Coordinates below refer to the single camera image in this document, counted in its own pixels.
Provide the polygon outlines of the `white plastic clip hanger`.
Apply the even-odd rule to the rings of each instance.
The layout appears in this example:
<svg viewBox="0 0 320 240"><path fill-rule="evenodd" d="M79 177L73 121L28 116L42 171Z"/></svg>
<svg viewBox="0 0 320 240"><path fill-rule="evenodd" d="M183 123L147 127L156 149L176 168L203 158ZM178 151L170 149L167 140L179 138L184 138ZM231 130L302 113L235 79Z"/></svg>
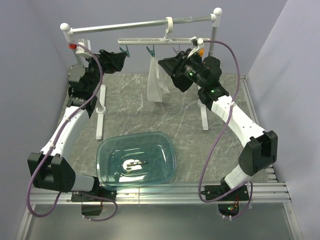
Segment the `white plastic clip hanger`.
<svg viewBox="0 0 320 240"><path fill-rule="evenodd" d="M167 28L165 30L164 37L147 37L147 38L119 38L117 43L123 46L133 45L191 45L190 38L183 37L170 37L174 29L174 25L188 24L195 22L211 21L211 16L203 17L185 17L185 18L172 18L166 17Z"/></svg>

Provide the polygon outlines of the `white underwear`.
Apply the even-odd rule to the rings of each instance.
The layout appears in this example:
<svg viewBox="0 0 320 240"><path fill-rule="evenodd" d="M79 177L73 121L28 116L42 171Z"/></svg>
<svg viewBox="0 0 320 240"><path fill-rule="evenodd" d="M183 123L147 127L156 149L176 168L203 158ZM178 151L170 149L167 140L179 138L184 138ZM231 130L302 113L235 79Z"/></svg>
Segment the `white underwear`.
<svg viewBox="0 0 320 240"><path fill-rule="evenodd" d="M151 57L147 78L147 100L153 103L162 103L163 95L169 94L169 88L165 82L166 73L158 64L155 57Z"/></svg>

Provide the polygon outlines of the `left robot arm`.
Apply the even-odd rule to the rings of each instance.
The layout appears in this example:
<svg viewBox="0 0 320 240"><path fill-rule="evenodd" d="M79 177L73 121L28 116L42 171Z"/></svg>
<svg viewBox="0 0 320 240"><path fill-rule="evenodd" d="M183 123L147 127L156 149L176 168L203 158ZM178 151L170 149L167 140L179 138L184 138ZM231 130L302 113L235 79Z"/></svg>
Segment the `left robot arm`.
<svg viewBox="0 0 320 240"><path fill-rule="evenodd" d="M76 173L67 159L82 128L96 109L96 94L103 75L120 72L126 57L124 52L101 49L93 57L86 57L87 67L74 64L69 68L69 99L63 120L41 151L31 153L27 159L32 179L30 187L62 193L83 191L89 201L96 201L100 197L98 179Z"/></svg>

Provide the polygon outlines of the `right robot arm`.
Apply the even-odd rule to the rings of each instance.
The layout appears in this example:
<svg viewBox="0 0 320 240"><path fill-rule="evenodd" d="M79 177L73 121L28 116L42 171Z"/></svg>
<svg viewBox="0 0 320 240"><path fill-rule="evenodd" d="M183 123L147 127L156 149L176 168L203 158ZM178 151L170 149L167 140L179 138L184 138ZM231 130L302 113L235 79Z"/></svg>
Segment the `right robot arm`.
<svg viewBox="0 0 320 240"><path fill-rule="evenodd" d="M181 92L192 84L199 87L198 96L208 110L220 117L238 137L243 150L237 166L221 181L220 194L226 200L238 194L238 186L277 160L278 136L266 131L251 120L235 103L228 91L220 84L222 70L220 60L198 53L190 56L191 50L181 51L174 57L158 61Z"/></svg>

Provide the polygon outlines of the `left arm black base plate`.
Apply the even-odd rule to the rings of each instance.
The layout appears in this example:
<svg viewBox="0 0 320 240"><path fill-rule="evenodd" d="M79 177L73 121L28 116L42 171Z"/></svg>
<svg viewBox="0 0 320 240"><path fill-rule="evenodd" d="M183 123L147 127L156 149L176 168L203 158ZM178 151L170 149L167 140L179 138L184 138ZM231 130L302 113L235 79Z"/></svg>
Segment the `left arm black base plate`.
<svg viewBox="0 0 320 240"><path fill-rule="evenodd" d="M73 192L70 201L81 204L81 214L83 218L93 222L102 222L111 219L118 212L119 207L116 203L116 196L116 190L107 190L99 186L90 192ZM114 205L112 214L108 217L97 219L96 217L100 217L103 210L107 209L105 204L108 203Z"/></svg>

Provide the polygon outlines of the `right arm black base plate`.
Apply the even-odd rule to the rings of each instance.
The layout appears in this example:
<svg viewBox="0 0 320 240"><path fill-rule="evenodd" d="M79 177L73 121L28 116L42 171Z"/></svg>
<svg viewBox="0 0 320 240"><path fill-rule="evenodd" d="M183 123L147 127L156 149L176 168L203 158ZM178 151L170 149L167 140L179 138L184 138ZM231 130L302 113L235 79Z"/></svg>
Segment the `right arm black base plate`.
<svg viewBox="0 0 320 240"><path fill-rule="evenodd" d="M250 206L253 193L248 190L244 184L230 191L228 185L205 185L201 194L204 195L206 201L216 200L219 213L223 218L230 220L240 217Z"/></svg>

